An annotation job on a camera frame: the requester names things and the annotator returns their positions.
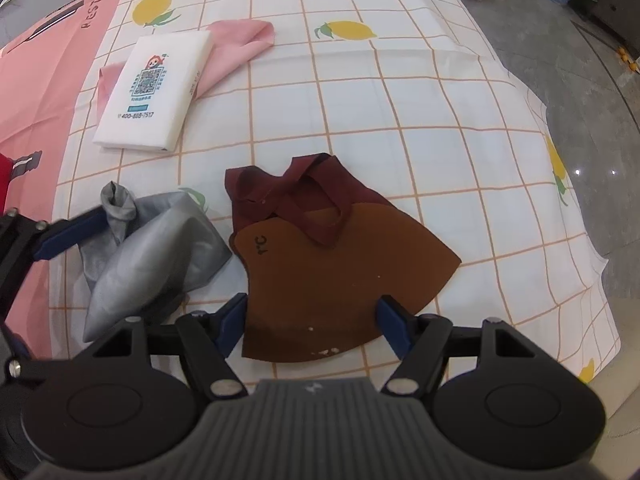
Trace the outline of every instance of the white tissue box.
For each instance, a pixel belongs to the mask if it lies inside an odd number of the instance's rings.
[[[143,36],[94,135],[108,148],[173,151],[212,47],[208,30]]]

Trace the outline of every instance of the gray floor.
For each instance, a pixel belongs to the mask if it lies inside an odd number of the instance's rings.
[[[640,75],[574,23],[615,40],[548,0],[465,4],[505,67],[548,107],[587,231],[609,259],[607,297],[640,298]]]

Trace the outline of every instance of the qr code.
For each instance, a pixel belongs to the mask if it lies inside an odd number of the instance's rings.
[[[149,95],[156,91],[156,85],[162,74],[163,67],[148,68],[140,72],[140,78],[133,91],[133,96]]]

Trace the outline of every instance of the brown leather piece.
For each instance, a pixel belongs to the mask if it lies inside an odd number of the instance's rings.
[[[306,216],[328,225],[338,213]],[[249,275],[242,355],[273,362],[324,358],[377,338],[380,296],[417,314],[460,264],[423,225],[383,203],[354,203],[331,247],[278,217],[245,224],[231,243]]]

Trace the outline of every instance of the metal screw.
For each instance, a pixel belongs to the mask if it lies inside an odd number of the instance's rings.
[[[396,395],[411,395],[418,391],[420,385],[413,379],[391,379],[386,384],[386,389]]]
[[[211,383],[210,388],[216,397],[233,397],[242,391],[242,384],[233,379],[219,379]]]
[[[20,377],[20,363],[16,359],[9,361],[9,375],[14,379]]]

